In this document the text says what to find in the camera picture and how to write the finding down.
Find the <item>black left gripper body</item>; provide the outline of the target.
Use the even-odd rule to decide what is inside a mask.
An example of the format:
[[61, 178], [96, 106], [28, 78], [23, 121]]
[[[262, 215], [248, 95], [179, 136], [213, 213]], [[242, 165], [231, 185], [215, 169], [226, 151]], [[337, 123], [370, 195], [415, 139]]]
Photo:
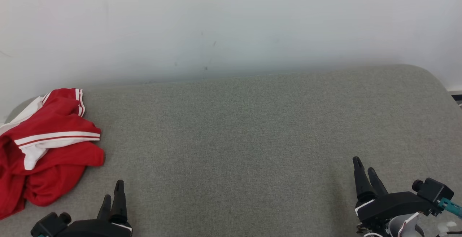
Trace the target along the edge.
[[71, 223], [64, 230], [65, 237], [131, 237], [132, 228], [123, 224], [91, 219]]

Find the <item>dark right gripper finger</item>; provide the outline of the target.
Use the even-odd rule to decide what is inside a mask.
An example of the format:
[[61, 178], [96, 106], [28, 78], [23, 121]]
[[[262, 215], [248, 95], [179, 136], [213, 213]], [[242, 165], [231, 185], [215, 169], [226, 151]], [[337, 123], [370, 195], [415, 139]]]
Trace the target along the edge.
[[377, 197], [381, 197], [388, 194], [386, 187], [384, 186], [383, 182], [379, 179], [374, 168], [369, 167], [367, 170], [369, 181], [371, 183], [372, 188]]
[[376, 199], [376, 193], [366, 176], [365, 168], [359, 157], [353, 157], [354, 180], [357, 203], [366, 203]]

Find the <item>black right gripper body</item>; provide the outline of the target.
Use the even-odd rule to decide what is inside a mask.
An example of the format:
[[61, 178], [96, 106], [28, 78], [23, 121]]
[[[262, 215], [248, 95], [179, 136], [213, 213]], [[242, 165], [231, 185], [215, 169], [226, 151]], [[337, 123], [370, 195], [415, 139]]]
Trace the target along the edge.
[[360, 221], [359, 231], [384, 231], [395, 217], [407, 214], [432, 214], [432, 204], [411, 192], [399, 192], [378, 197], [373, 192], [361, 194], [355, 207]]

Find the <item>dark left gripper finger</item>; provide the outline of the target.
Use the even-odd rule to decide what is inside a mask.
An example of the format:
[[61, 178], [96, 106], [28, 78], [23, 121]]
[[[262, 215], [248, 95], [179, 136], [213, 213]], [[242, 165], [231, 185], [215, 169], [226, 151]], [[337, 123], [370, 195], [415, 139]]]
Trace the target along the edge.
[[102, 206], [99, 209], [97, 220], [108, 221], [111, 211], [111, 195], [106, 194]]
[[124, 181], [118, 180], [114, 188], [114, 199], [109, 213], [109, 222], [114, 224], [127, 224], [127, 204], [124, 191]]

